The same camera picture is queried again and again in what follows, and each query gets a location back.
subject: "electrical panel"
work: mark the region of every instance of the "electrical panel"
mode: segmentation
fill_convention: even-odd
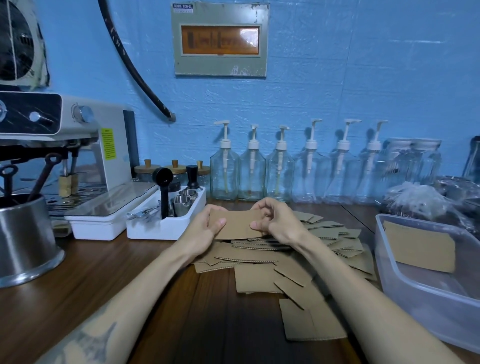
[[[171,4],[175,74],[265,77],[269,4]]]

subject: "yellow warning label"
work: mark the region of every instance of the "yellow warning label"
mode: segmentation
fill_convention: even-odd
[[[105,160],[112,160],[117,157],[115,151],[115,140],[113,139],[113,129],[102,128],[102,144],[105,152]]]

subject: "wooden lid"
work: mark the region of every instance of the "wooden lid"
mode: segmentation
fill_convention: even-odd
[[[187,171],[187,167],[183,164],[179,164],[178,159],[172,159],[172,165],[166,166],[166,168],[171,170],[173,174],[182,174]]]
[[[159,165],[152,164],[151,159],[145,159],[144,162],[145,162],[144,166],[136,166],[133,168],[135,170],[135,173],[152,173],[157,168],[160,168]]]
[[[204,161],[198,160],[197,161],[197,167],[198,167],[198,175],[205,175],[205,174],[210,174],[210,167],[209,166],[204,166]]]

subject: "forearm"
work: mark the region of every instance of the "forearm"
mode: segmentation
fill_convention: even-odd
[[[43,355],[37,364],[122,364],[160,294],[193,259],[181,241],[166,249],[116,296]]]
[[[293,247],[327,284],[371,363],[461,363],[410,315],[355,275],[320,239],[305,233]]]

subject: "coffee tamper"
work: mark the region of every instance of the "coffee tamper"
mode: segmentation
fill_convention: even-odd
[[[187,176],[188,176],[187,188],[189,190],[197,190],[200,188],[200,185],[197,182],[197,175],[198,175],[198,166],[194,166],[194,165],[187,166]]]
[[[168,217],[168,186],[173,180],[173,173],[168,168],[157,168],[152,173],[152,179],[160,187],[160,206],[163,220]]]

